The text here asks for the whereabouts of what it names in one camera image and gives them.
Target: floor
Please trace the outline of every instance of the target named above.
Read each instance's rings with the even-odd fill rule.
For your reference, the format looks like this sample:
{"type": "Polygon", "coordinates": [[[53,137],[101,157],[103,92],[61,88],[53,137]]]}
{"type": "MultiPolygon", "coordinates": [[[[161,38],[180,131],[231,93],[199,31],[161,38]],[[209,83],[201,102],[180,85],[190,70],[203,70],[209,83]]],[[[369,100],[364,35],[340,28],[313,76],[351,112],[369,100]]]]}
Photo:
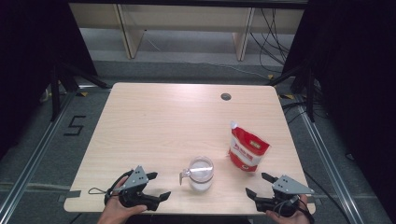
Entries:
{"type": "MultiPolygon", "coordinates": [[[[238,62],[231,34],[146,31],[136,57],[128,60],[119,31],[81,29],[81,32],[100,78],[109,83],[120,80],[177,81],[174,77],[158,77],[156,71],[160,68],[173,69],[171,71],[175,75],[189,71],[186,77],[180,77],[181,81],[262,85],[268,82],[268,75],[279,75],[268,69],[281,71],[282,68],[268,55],[260,55],[260,48],[252,37],[247,43],[244,61],[238,62]],[[140,75],[134,77],[131,71],[140,75]],[[208,74],[221,72],[230,76],[226,79],[214,79],[209,75],[203,78],[199,77],[199,73],[205,76],[202,71],[208,74]]],[[[254,35],[262,43],[261,34],[254,35]]],[[[278,36],[278,41],[286,48],[290,47],[292,39],[293,35],[278,36]]],[[[282,61],[278,49],[268,49],[282,61]]],[[[291,82],[292,79],[288,79],[276,86],[282,105],[302,101],[304,97],[289,96],[291,82]]],[[[1,160],[1,201],[10,197],[9,193],[15,190],[13,186],[21,186],[21,190],[16,190],[19,197],[11,195],[18,205],[9,208],[9,216],[2,217],[2,223],[95,223],[97,220],[99,214],[79,216],[63,210],[64,196],[73,182],[109,94],[109,91],[95,88],[84,89],[91,86],[84,80],[79,80],[79,83],[89,93],[88,98],[80,94],[65,94],[64,113],[56,123],[49,122],[50,101],[43,102],[26,126],[20,143],[1,160]],[[69,121],[76,115],[86,116],[86,132],[81,132],[75,138],[65,138],[65,133],[73,132],[69,129],[69,121]]],[[[319,100],[318,95],[314,107],[314,124],[309,122],[302,106],[285,109],[293,141],[307,171],[308,185],[317,193],[314,197],[317,206],[314,218],[317,223],[391,223],[359,167],[346,157],[347,149],[319,100]],[[326,192],[343,207],[349,222],[326,192]]],[[[272,223],[265,216],[248,219],[253,223],[272,223]]]]}

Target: glass measuring cup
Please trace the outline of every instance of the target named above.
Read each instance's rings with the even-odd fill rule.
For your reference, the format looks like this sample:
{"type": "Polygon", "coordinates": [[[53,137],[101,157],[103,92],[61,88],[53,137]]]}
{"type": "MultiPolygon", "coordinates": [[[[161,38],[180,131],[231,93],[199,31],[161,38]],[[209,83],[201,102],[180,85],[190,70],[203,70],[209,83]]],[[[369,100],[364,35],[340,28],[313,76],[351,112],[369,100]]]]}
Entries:
{"type": "Polygon", "coordinates": [[[214,165],[208,157],[200,156],[190,162],[187,169],[179,175],[180,185],[184,177],[189,177],[189,183],[192,189],[205,191],[212,185],[214,174],[214,165]]]}

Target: snack bag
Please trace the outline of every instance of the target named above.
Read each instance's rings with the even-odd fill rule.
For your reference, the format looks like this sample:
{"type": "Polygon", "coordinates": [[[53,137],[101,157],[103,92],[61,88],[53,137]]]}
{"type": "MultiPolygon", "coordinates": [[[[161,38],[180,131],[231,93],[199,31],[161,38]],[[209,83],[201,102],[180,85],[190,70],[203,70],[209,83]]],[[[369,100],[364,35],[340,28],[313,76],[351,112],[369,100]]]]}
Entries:
{"type": "Polygon", "coordinates": [[[239,128],[235,122],[231,123],[231,129],[231,161],[243,171],[255,172],[270,145],[256,135],[239,128]]]}

